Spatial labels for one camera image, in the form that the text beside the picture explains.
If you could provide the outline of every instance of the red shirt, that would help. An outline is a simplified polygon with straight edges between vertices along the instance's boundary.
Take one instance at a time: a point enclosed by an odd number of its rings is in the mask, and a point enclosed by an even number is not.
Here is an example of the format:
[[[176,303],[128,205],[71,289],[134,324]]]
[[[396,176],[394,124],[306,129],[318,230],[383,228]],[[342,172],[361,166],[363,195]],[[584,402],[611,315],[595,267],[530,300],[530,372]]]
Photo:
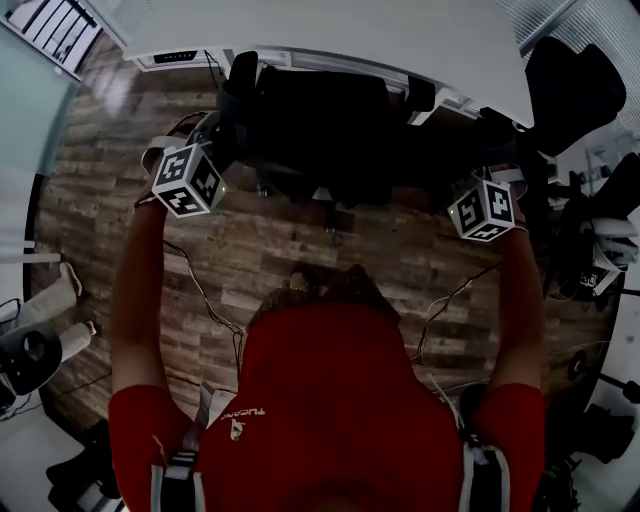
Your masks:
[[[116,393],[109,416],[125,503],[148,511],[151,464],[162,464],[153,436],[167,453],[178,451],[192,422],[153,386]],[[491,391],[474,428],[505,454],[511,510],[530,510],[544,463],[540,391]],[[345,489],[364,510],[456,511],[462,443],[449,409],[415,378],[387,316],[318,303],[251,328],[238,395],[202,434],[196,470],[208,511],[300,511]]]

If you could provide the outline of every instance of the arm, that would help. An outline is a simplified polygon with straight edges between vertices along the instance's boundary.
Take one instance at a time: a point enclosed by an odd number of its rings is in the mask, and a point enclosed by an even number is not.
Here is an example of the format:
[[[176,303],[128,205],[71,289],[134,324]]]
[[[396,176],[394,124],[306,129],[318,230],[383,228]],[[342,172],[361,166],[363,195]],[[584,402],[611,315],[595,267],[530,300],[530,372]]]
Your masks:
[[[513,204],[523,220],[515,198]],[[489,389],[511,383],[540,388],[544,303],[529,236],[513,229],[500,238],[500,250],[500,352]]]
[[[162,232],[167,210],[158,201],[138,208],[113,285],[113,393],[147,384],[168,389],[160,354]]]

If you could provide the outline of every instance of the wire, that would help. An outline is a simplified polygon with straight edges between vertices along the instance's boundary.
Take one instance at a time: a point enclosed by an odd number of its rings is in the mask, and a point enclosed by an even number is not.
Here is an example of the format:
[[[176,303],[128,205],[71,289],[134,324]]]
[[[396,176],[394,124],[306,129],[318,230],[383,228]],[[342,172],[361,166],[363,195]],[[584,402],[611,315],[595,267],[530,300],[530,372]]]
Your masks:
[[[422,328],[422,335],[420,336],[420,342],[418,343],[418,347],[416,348],[416,355],[411,359],[412,363],[422,364],[422,353],[424,351],[424,347],[427,342],[429,324],[447,310],[447,308],[449,307],[449,304],[451,303],[451,299],[453,299],[456,295],[458,295],[459,293],[462,293],[466,288],[471,286],[471,283],[473,283],[476,279],[479,279],[485,274],[488,274],[489,272],[491,272],[492,270],[497,269],[501,264],[502,262],[499,262],[489,268],[485,268],[482,272],[479,272],[475,276],[471,276],[470,278],[468,278],[464,282],[464,284],[459,288],[457,288],[453,293],[449,295],[445,295],[444,297],[440,297],[439,299],[436,299],[431,304],[429,304],[429,307],[427,308],[427,314],[426,314],[427,321],[425,322],[424,327]],[[446,301],[444,305],[438,310],[438,312],[435,315],[429,318],[429,311],[431,311],[431,308],[435,306],[438,302],[441,302],[443,300]]]
[[[199,383],[197,382],[192,382],[189,379],[185,379],[184,377],[178,377],[177,375],[167,375],[167,379],[175,379],[175,380],[179,380],[182,382],[186,382],[187,384],[191,384],[192,386],[200,386]],[[227,388],[212,388],[214,391],[224,391],[226,393],[231,393],[233,395],[237,395],[238,392],[237,391],[233,391],[232,389],[227,389]]]
[[[227,329],[229,329],[232,332],[233,336],[231,338],[231,343],[233,343],[233,354],[236,360],[236,378],[240,380],[240,359],[242,357],[242,342],[244,340],[244,332],[236,324],[227,320],[222,315],[219,315],[218,313],[216,313],[215,309],[213,309],[211,302],[209,302],[209,297],[207,296],[207,292],[204,291],[204,288],[202,287],[202,285],[200,284],[200,281],[198,280],[198,277],[196,276],[195,270],[193,268],[193,262],[191,261],[191,258],[189,258],[189,255],[177,245],[173,245],[172,243],[167,242],[166,240],[163,240],[162,242],[167,247],[170,247],[171,249],[176,251],[180,256],[182,256],[186,260],[187,265],[189,266],[189,273],[191,274],[191,278],[193,279],[193,282],[196,284],[196,286],[198,287],[198,290],[200,290],[200,293],[204,297],[204,302],[207,307],[207,313],[209,313],[211,320],[213,320],[218,324],[224,325]]]
[[[89,386],[91,386],[91,385],[95,384],[96,382],[99,382],[99,381],[101,381],[103,379],[106,379],[110,375],[111,375],[111,370],[109,370],[109,372],[106,373],[105,375],[102,375],[101,377],[98,377],[97,379],[93,379],[91,382],[86,382],[85,384],[82,384],[82,385],[80,385],[80,386],[78,386],[76,388],[68,389],[67,391],[64,391],[62,393],[54,395],[52,398],[60,398],[61,396],[68,395],[70,393],[75,393],[76,391],[79,391],[79,390],[81,390],[83,388],[89,387]],[[17,407],[16,409],[14,409],[12,412],[7,414],[6,416],[3,416],[2,418],[0,418],[0,422],[9,421],[11,418],[15,418],[16,416],[20,416],[21,414],[25,414],[27,412],[34,411],[34,410],[38,409],[39,407],[43,407],[44,404],[39,403],[38,405],[36,405],[34,407],[30,407],[29,409],[25,409],[25,407],[27,406],[27,404],[31,400],[32,394],[33,393],[29,393],[28,398],[26,399],[26,401],[21,406]]]
[[[211,61],[216,63],[216,66],[218,66],[218,70],[220,71],[220,74],[225,78],[224,73],[222,72],[222,67],[220,67],[220,63],[213,58],[213,56],[207,51],[204,50],[204,56],[207,58],[207,65],[209,66],[209,73],[211,73],[211,79],[213,80],[214,85],[216,86],[216,89],[220,90],[220,86],[218,85],[218,81],[216,80],[216,77],[213,74],[213,67],[211,67]]]

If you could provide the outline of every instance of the wooden floor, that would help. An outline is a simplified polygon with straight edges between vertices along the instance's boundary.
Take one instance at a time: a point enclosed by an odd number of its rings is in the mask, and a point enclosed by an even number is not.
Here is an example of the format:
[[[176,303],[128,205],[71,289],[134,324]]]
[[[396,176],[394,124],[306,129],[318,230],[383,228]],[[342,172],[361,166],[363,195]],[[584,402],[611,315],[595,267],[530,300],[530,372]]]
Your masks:
[[[60,251],[85,289],[77,308],[56,324],[62,328],[94,320],[99,326],[91,346],[64,363],[48,384],[48,391],[58,395],[106,375],[50,402],[79,430],[107,414],[111,282],[131,206],[145,180],[140,155],[152,136],[184,114],[211,109],[216,99],[208,70],[143,74],[123,61],[105,36],[82,76],[36,219],[38,250]],[[413,354],[429,304],[498,261],[490,245],[462,241],[448,219],[424,213],[427,198],[418,191],[395,191],[387,207],[341,212],[341,229],[332,236],[324,232],[323,214],[314,205],[259,197],[251,169],[238,165],[225,179],[231,191],[214,214],[170,218],[165,238],[191,255],[214,307],[241,325],[265,294],[285,283],[296,262],[327,274],[360,263],[401,313],[407,351]],[[34,293],[57,277],[57,267],[35,266]],[[466,385],[486,380],[498,349],[497,279],[492,272],[478,280],[431,324],[424,365],[415,366],[425,384],[432,372],[441,387],[456,395]],[[609,310],[598,313],[573,301],[548,299],[546,386],[551,395],[569,385],[565,368],[573,347],[601,341],[609,316]],[[185,410],[194,411],[200,379],[235,388],[231,337],[209,320],[184,262],[170,254],[161,341],[172,392]]]

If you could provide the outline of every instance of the chair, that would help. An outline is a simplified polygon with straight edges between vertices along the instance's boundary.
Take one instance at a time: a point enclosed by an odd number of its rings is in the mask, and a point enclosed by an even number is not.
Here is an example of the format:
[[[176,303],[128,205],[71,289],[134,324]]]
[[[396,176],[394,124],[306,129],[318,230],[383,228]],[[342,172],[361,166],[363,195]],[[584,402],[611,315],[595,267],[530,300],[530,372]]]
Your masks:
[[[618,71],[593,44],[576,54],[545,37],[533,49],[526,73],[535,120],[528,142],[549,156],[613,121],[627,99]]]
[[[254,167],[262,195],[322,199],[328,213],[336,203],[386,204],[393,186],[443,191],[474,166],[503,161],[513,143],[511,133],[498,142],[486,133],[446,140],[429,126],[406,125],[415,109],[432,109],[435,97],[435,87],[414,78],[394,120],[381,78],[267,67],[256,79],[257,70],[255,52],[235,58],[218,95],[213,142],[232,148],[218,168],[233,160]]]

